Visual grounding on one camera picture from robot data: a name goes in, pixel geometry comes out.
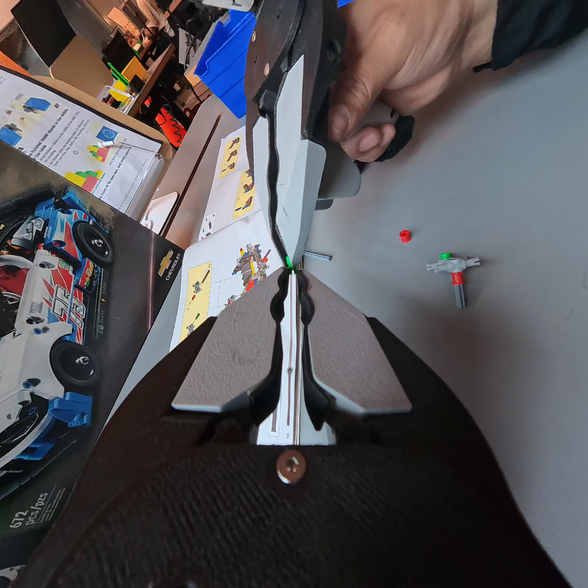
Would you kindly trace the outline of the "blue storage bin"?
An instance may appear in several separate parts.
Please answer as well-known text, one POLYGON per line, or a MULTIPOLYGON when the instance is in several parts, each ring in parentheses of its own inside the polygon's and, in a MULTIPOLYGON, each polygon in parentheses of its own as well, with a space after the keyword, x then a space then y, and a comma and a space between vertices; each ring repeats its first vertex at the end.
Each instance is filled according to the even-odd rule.
POLYGON ((209 30, 194 70, 238 119, 246 114, 246 60, 255 25, 254 13, 230 10, 209 30))

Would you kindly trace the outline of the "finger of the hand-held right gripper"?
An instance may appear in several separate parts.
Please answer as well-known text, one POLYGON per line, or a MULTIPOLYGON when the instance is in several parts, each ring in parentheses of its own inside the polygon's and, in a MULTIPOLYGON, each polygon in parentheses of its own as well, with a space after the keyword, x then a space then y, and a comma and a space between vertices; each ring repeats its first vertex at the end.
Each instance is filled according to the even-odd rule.
POLYGON ((275 141, 268 118, 260 116, 252 129, 252 157, 254 184, 263 217, 275 249, 282 262, 286 262, 286 251, 277 229, 277 172, 278 161, 275 141))
POLYGON ((303 75, 301 56, 285 77, 276 106, 278 157, 275 225, 292 265, 303 257, 326 161, 326 149, 301 134, 303 75))

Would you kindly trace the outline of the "open instruction booklet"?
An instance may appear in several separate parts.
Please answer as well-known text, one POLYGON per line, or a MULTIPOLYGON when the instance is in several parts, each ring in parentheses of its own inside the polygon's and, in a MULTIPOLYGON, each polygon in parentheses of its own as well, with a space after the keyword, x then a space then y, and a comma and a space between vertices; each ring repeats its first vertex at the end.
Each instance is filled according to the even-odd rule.
POLYGON ((246 161, 245 127, 220 144, 198 241, 182 264, 171 349, 282 270, 246 161))

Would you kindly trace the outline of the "person's right forearm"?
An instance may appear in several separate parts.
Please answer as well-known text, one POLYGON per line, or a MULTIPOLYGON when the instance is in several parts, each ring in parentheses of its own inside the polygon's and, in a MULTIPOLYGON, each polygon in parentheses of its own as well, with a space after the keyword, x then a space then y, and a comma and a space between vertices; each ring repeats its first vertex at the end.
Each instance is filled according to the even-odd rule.
POLYGON ((527 54, 557 48, 587 29, 587 1, 497 1, 491 59, 474 73, 501 70, 527 54))

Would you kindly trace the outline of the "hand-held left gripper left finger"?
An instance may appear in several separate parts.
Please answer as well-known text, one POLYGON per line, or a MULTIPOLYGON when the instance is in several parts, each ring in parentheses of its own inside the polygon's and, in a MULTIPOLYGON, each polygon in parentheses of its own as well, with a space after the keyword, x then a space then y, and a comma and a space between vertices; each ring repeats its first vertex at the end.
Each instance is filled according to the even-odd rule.
POLYGON ((295 366, 295 274, 274 272, 215 318, 172 401, 176 410, 243 411, 255 425, 278 407, 295 366))

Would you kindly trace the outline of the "yellow green plastic frame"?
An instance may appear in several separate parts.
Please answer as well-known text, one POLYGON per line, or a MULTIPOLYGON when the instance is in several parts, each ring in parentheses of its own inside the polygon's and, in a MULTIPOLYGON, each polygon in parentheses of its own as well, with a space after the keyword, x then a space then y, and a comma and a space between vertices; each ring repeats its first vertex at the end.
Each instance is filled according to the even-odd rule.
POLYGON ((107 86, 107 93, 119 104, 118 109, 128 110, 145 86, 148 71, 137 56, 120 70, 109 61, 107 67, 114 78, 113 83, 107 86))

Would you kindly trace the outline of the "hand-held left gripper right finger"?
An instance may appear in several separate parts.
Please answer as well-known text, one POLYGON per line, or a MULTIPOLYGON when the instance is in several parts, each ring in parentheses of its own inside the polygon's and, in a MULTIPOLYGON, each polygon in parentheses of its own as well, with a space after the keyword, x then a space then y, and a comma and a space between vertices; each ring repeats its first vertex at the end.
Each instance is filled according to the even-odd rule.
POLYGON ((303 398, 313 429, 411 412, 367 317, 307 271, 298 273, 296 284, 303 398))

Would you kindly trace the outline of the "orange black object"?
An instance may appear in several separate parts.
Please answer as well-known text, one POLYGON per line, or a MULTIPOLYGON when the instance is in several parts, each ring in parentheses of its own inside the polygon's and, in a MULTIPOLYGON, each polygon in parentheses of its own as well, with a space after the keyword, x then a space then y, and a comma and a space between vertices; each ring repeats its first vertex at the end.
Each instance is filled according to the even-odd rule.
POLYGON ((162 107, 155 117, 155 123, 166 136, 174 148, 179 148, 186 136, 185 127, 170 113, 165 107, 162 107))

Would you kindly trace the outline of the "grey lego axle connector assembly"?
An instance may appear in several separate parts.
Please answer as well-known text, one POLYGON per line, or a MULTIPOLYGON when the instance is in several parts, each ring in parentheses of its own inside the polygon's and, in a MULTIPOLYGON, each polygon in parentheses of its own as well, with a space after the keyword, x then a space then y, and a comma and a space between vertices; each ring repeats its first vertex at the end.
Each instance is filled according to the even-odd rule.
POLYGON ((439 255, 439 260, 426 265, 428 272, 448 273, 451 275, 452 286, 456 305, 460 309, 467 306, 465 294, 465 271, 468 268, 479 266, 481 260, 478 257, 455 257, 446 252, 439 255))

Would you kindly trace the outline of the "lego set box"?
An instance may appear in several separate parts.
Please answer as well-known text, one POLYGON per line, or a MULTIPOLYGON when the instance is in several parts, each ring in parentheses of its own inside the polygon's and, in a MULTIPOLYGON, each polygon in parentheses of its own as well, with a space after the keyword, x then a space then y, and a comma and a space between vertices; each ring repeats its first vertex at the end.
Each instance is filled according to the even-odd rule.
POLYGON ((1 144, 1 567, 63 511, 183 250, 1 144))

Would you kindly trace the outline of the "printed sheet acrylic stand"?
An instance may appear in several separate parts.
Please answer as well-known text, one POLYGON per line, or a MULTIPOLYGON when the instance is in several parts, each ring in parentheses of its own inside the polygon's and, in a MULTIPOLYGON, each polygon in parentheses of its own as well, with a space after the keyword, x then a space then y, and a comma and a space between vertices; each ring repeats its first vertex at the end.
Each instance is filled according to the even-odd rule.
POLYGON ((69 91, 1 67, 1 146, 139 219, 165 167, 164 139, 69 91))

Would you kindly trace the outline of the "person's right hand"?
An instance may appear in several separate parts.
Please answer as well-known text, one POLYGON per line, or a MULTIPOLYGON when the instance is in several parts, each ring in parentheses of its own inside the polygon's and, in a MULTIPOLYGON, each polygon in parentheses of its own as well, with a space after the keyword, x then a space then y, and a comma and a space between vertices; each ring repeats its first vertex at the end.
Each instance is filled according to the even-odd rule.
POLYGON ((396 133, 391 123, 360 127, 376 100, 413 114, 491 58, 497 1, 353 1, 339 13, 346 43, 329 139, 355 160, 375 161, 396 133))

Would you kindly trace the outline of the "white flat device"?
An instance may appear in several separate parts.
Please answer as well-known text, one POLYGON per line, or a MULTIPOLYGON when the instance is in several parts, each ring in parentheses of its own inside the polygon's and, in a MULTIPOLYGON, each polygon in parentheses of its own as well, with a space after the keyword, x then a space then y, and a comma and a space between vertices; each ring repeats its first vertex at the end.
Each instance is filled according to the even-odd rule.
POLYGON ((177 192, 171 192, 152 199, 140 220, 140 224, 152 232, 162 235, 164 226, 178 202, 178 199, 179 193, 177 192))

